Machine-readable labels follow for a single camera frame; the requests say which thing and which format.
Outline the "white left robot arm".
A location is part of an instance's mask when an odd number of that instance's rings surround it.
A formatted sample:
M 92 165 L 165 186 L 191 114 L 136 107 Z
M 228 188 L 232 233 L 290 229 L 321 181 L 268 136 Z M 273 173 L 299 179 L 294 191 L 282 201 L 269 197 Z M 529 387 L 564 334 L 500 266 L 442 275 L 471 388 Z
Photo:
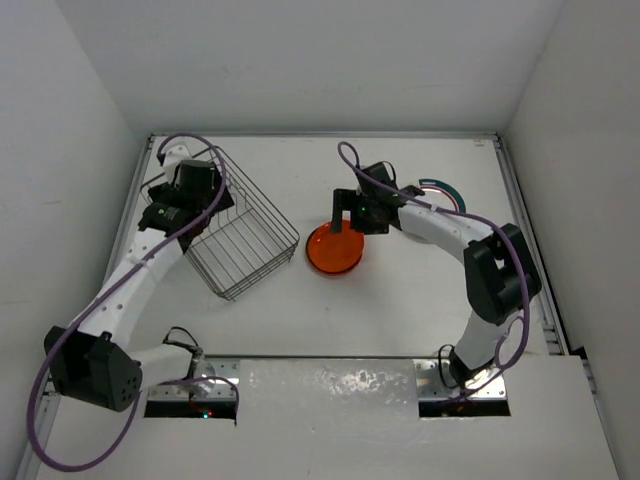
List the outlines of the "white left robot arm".
M 195 348 L 165 341 L 133 352 L 130 339 L 164 276 L 232 200 L 225 165 L 183 159 L 165 177 L 151 188 L 131 244 L 93 304 L 45 337 L 46 369 L 63 396 L 122 412 L 140 391 L 191 373 Z

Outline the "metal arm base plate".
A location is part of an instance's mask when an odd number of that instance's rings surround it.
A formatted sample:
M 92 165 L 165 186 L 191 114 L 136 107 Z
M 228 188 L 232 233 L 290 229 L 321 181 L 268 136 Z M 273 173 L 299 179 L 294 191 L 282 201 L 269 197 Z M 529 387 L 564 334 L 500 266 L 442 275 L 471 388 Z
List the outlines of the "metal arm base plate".
M 416 390 L 421 401 L 444 401 L 470 390 L 471 401 L 506 401 L 507 390 L 503 376 L 495 367 L 481 370 L 463 387 L 458 386 L 449 372 L 449 361 L 437 357 L 413 360 Z

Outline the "orange plastic plate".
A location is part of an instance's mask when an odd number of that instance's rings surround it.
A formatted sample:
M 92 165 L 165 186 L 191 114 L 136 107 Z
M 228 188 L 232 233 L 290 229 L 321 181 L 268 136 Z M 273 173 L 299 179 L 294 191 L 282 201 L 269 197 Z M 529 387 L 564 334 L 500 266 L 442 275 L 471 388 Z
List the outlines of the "orange plastic plate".
M 342 220 L 340 233 L 330 232 L 325 223 L 311 232 L 305 244 L 309 264 L 319 273 L 336 276 L 353 270 L 364 253 L 364 235 L 351 228 L 349 220 Z

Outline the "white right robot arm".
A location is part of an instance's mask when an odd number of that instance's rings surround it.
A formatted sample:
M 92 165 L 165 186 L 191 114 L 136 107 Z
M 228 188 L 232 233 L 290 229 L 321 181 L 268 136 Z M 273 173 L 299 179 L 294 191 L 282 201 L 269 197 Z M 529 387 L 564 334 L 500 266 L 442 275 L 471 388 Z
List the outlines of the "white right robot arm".
M 462 264 L 471 315 L 448 360 L 454 384 L 463 387 L 497 363 L 507 323 L 518 312 L 528 319 L 530 301 L 541 290 L 521 229 L 429 206 L 419 198 L 423 193 L 417 187 L 398 189 L 381 162 L 360 170 L 357 179 L 357 188 L 333 191 L 331 233 L 344 230 L 343 213 L 348 212 L 349 228 L 355 232 L 383 235 L 394 227 L 439 247 Z

